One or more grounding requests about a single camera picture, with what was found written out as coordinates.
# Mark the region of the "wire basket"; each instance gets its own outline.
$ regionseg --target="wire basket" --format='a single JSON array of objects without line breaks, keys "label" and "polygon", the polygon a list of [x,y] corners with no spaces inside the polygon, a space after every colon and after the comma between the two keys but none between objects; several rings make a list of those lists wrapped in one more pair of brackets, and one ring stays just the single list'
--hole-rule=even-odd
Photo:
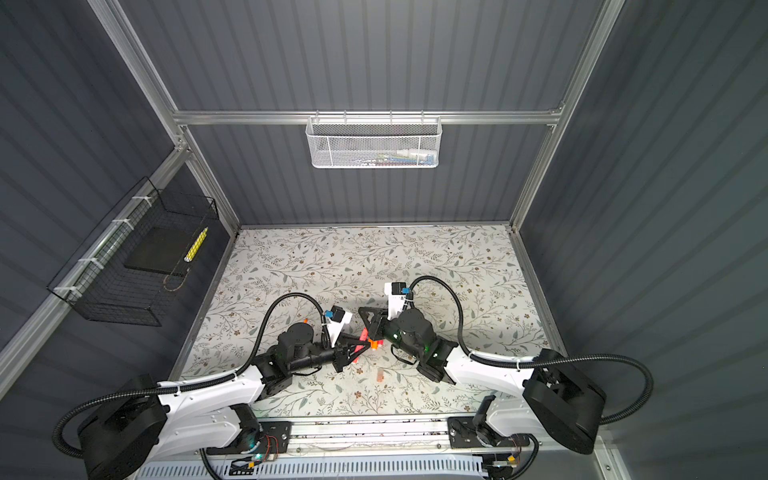
[{"label": "wire basket", "polygon": [[421,123],[325,123],[310,118],[306,139],[317,168],[434,168],[440,119]]},{"label": "wire basket", "polygon": [[[117,227],[89,258],[77,260],[80,273],[70,284],[60,283],[62,269],[48,289],[88,320],[160,326],[218,218],[212,198],[152,190],[125,218],[113,220]],[[162,266],[152,263],[157,243],[147,242],[154,238],[170,239],[174,247],[164,249]]]}]

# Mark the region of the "floral patterned surface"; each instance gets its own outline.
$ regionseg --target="floral patterned surface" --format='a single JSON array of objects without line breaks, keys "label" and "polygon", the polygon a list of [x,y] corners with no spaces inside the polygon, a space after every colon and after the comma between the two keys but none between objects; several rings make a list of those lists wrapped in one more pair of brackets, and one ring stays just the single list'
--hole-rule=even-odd
[{"label": "floral patterned surface", "polygon": [[[547,346],[503,226],[243,230],[184,377],[239,366],[266,309],[283,293],[306,292],[325,309],[339,305],[356,313],[359,306],[386,307],[384,282],[409,283],[419,275],[437,276],[457,293],[469,348],[528,355]],[[420,283],[415,304],[439,335],[455,340],[455,304],[440,285]],[[319,318],[308,301],[281,303],[260,352],[304,319],[319,337]],[[357,315],[348,331],[362,332]],[[280,394],[254,404],[254,411],[262,417],[474,412],[487,393],[431,382],[394,359],[385,343],[341,373],[326,366],[315,375],[294,377]]]}]

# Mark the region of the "black wire basket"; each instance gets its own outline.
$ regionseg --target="black wire basket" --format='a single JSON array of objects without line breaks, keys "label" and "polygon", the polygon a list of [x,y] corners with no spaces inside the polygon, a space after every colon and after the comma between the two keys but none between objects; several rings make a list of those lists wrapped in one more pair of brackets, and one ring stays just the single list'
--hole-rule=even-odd
[{"label": "black wire basket", "polygon": [[74,263],[75,275],[62,268],[48,285],[85,319],[160,326],[219,218],[216,201],[201,195],[153,189],[139,200]]}]

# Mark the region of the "yellow connector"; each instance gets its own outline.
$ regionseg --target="yellow connector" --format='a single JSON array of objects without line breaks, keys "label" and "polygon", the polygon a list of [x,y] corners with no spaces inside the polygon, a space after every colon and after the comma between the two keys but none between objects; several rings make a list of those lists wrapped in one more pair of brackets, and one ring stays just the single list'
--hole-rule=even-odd
[{"label": "yellow connector", "polygon": [[200,235],[197,236],[197,240],[194,241],[190,251],[187,252],[187,256],[184,258],[185,262],[189,263],[192,261],[195,253],[197,253],[197,251],[200,249],[200,245],[203,244],[203,240],[205,240],[206,235],[208,235],[208,227],[203,228],[203,231],[200,232]]}]

